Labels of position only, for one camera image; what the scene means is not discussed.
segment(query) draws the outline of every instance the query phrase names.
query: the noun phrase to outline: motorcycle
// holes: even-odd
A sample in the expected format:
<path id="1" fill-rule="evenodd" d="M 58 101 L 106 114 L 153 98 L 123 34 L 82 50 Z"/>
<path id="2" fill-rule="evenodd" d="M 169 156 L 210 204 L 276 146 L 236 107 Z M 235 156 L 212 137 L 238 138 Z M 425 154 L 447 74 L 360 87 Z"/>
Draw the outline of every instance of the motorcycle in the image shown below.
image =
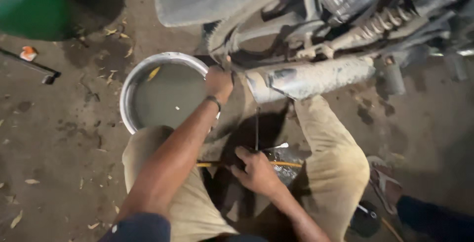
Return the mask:
<path id="1" fill-rule="evenodd" d="M 444 56 L 454 80 L 474 55 L 474 0 L 155 0 L 166 27 L 203 25 L 210 56 L 246 74 L 257 102 L 303 99 Z"/>

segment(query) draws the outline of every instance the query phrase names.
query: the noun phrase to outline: foot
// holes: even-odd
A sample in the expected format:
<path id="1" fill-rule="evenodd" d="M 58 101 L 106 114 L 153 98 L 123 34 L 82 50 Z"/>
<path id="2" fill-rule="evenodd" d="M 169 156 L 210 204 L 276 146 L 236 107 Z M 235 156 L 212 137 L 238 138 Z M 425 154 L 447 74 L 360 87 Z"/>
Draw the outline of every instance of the foot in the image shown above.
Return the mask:
<path id="1" fill-rule="evenodd" d="M 394 178 L 392 169 L 381 165 L 375 165 L 374 168 L 379 172 L 386 174 L 388 177 Z M 379 185 L 379 174 L 375 170 L 370 172 L 370 179 L 375 185 Z M 403 189 L 400 185 L 391 181 L 386 182 L 384 195 L 390 205 L 396 206 L 402 194 Z"/>

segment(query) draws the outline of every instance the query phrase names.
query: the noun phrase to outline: motorcycle rear tire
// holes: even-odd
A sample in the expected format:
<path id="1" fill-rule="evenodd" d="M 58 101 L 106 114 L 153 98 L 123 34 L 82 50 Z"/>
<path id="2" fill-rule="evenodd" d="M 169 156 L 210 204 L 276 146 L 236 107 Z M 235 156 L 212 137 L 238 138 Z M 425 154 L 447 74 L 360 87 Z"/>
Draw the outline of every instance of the motorcycle rear tire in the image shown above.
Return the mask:
<path id="1" fill-rule="evenodd" d="M 225 51 L 225 44 L 230 38 L 230 34 L 234 28 L 273 1 L 275 0 L 252 0 L 252 2 L 248 2 L 243 6 L 243 9 L 233 16 L 221 20 L 208 38 L 208 51 L 210 56 L 218 63 L 222 63 L 227 53 Z"/>

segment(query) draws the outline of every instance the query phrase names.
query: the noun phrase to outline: forearm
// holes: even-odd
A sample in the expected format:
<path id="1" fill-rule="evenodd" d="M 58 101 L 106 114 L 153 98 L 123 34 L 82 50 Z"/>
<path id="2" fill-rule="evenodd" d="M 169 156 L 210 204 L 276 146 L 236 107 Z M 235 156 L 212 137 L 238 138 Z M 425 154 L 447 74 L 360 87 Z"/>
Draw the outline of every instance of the forearm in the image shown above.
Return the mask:
<path id="1" fill-rule="evenodd" d="M 298 201 L 296 201 L 285 185 L 282 185 L 282 187 L 270 197 L 270 200 L 275 207 L 289 218 L 299 241 L 330 242 L 326 233 L 324 233 L 316 222 L 306 213 L 303 207 L 299 205 Z"/>
<path id="2" fill-rule="evenodd" d="M 167 208 L 195 166 L 199 149 L 218 113 L 205 100 L 171 134 L 142 167 L 116 221 L 136 212 L 167 215 Z"/>

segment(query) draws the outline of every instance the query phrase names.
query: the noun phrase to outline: hand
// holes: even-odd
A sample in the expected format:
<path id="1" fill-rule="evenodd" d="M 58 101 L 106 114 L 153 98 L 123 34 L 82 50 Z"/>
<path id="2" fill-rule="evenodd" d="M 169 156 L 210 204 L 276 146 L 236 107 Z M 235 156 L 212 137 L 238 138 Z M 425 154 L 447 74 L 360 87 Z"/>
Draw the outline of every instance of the hand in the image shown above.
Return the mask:
<path id="1" fill-rule="evenodd" d="M 235 165 L 231 166 L 230 169 L 246 188 L 269 198 L 278 193 L 282 187 L 286 188 L 264 153 L 252 154 L 244 147 L 238 147 L 236 148 L 236 155 L 246 164 L 245 172 Z"/>
<path id="2" fill-rule="evenodd" d="M 234 85 L 232 84 L 232 76 L 230 72 L 224 72 L 217 66 L 211 66 L 206 75 L 206 94 L 215 96 L 223 106 L 227 103 L 230 93 Z"/>

